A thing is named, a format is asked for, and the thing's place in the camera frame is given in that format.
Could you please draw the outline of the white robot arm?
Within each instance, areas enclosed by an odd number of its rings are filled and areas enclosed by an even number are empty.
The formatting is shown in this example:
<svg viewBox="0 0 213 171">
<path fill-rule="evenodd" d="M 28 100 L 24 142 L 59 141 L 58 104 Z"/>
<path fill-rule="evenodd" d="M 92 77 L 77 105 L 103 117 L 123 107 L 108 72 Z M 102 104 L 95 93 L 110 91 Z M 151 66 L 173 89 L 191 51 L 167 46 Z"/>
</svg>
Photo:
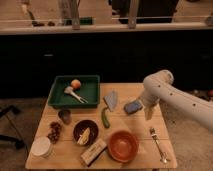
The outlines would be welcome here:
<svg viewBox="0 0 213 171">
<path fill-rule="evenodd" d="M 213 132 L 213 103 L 185 93 L 172 86 L 173 74 L 160 70 L 146 76 L 143 91 L 139 96 L 145 108 L 152 108 L 160 100 L 187 114 Z"/>
</svg>

